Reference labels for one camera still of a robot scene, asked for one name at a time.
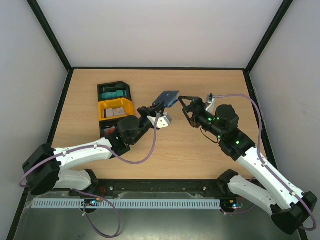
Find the dark blue card holder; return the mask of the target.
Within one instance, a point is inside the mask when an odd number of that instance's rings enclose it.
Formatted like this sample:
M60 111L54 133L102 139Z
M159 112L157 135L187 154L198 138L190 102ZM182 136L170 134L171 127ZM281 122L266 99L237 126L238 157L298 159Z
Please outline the dark blue card holder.
M178 101L179 93L179 90L163 91L152 105L156 106L162 104L165 108L171 108Z

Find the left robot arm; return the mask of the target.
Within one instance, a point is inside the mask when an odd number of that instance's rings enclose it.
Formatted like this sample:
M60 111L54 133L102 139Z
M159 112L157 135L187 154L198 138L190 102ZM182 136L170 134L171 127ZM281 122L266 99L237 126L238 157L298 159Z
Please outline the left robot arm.
M155 101L149 107L140 107L140 117L129 115L117 120L111 133L93 142L78 146L53 148L42 144L22 165L23 176L18 185L28 188L32 195L45 194L53 189L94 190L98 180L93 170L75 170L75 167L102 160L117 158L130 165L140 165L153 154L156 139L152 141L148 155L141 160L123 157L150 129L157 131L171 123L164 111L164 101Z

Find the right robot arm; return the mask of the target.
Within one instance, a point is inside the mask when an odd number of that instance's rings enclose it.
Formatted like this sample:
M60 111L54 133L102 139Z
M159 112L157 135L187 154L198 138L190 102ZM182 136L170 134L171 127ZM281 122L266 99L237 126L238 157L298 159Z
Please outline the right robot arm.
M291 183L262 155L261 144L254 143L238 128L239 116L230 104L219 105L212 114L215 99L212 94L207 96L207 102L199 97L178 98L190 125L217 137L221 150L262 185L259 187L228 170L218 179L218 191L224 196L233 193L246 198L269 214L274 224L288 235L302 229L308 218L314 218L317 197Z

